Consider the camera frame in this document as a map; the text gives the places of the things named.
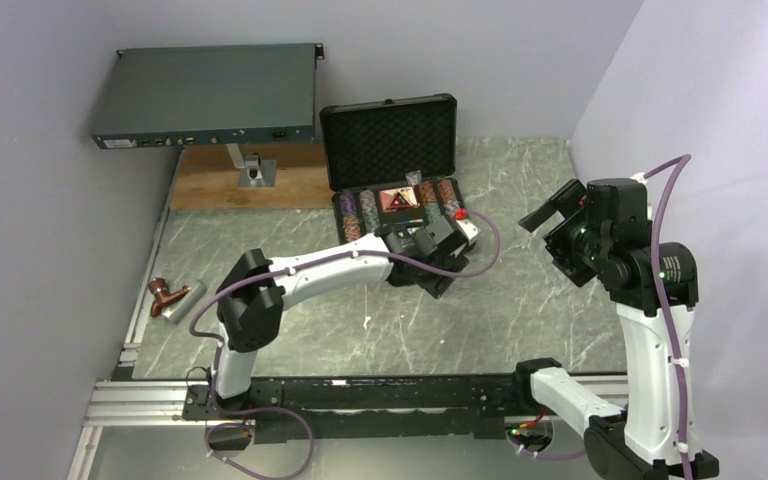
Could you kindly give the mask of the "black poker set case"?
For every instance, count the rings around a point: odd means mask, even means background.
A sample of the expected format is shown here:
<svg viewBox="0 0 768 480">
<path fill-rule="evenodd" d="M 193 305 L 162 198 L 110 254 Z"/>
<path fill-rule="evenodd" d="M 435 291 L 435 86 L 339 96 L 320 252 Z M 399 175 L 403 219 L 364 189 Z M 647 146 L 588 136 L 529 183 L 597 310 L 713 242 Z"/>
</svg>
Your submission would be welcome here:
<svg viewBox="0 0 768 480">
<path fill-rule="evenodd" d="M 438 183 L 450 179 L 460 202 L 464 197 L 453 175 L 456 170 L 457 101 L 450 94 L 329 106 L 320 112 L 338 246 L 348 243 L 343 233 L 339 197 L 355 196 L 357 217 L 363 222 L 359 193 L 375 194 L 381 227 L 422 219 L 427 222 L 418 186 L 405 174 L 420 171 L 422 182 L 433 183 L 443 217 L 455 210 L 444 206 Z"/>
</svg>

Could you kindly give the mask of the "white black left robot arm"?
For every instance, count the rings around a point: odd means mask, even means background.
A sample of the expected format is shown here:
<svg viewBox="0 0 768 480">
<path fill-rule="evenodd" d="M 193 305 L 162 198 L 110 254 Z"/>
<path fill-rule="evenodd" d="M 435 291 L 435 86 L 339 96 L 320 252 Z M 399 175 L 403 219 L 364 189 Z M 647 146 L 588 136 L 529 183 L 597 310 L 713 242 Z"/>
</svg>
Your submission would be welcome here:
<svg viewBox="0 0 768 480">
<path fill-rule="evenodd" d="M 385 225 L 305 255 L 245 252 L 217 292 L 223 339 L 208 407 L 224 420 L 245 411 L 257 353 L 277 338 L 289 309 L 338 289 L 382 282 L 416 285 L 438 298 L 467 266 L 478 234 L 470 219 L 443 217 L 416 228 Z"/>
</svg>

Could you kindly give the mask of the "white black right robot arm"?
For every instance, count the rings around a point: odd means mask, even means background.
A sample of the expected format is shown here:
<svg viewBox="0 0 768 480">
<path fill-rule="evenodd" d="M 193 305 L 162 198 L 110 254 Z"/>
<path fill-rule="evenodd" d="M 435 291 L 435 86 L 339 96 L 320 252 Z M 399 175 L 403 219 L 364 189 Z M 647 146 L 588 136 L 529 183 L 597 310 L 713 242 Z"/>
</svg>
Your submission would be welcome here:
<svg viewBox="0 0 768 480">
<path fill-rule="evenodd" d="M 718 459 L 701 445 L 691 406 L 689 343 L 699 300 L 691 251 L 656 238 L 646 187 L 633 179 L 565 183 L 520 224 L 544 236 L 553 265 L 574 285 L 598 280 L 614 302 L 624 339 L 628 400 L 618 407 L 552 358 L 520 362 L 511 401 L 560 416 L 581 437 L 603 479 L 712 479 Z"/>
</svg>

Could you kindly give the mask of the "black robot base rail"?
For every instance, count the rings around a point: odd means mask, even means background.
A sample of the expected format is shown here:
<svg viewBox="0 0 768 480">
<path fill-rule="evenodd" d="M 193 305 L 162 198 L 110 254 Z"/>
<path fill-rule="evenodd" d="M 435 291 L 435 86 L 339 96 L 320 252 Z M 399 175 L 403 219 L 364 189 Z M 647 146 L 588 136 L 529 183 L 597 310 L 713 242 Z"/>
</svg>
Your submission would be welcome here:
<svg viewBox="0 0 768 480">
<path fill-rule="evenodd" d="M 258 444 L 315 439 L 463 436 L 503 439 L 544 408 L 512 374 L 256 377 L 248 392 L 213 401 L 186 388 L 189 421 L 242 420 Z"/>
</svg>

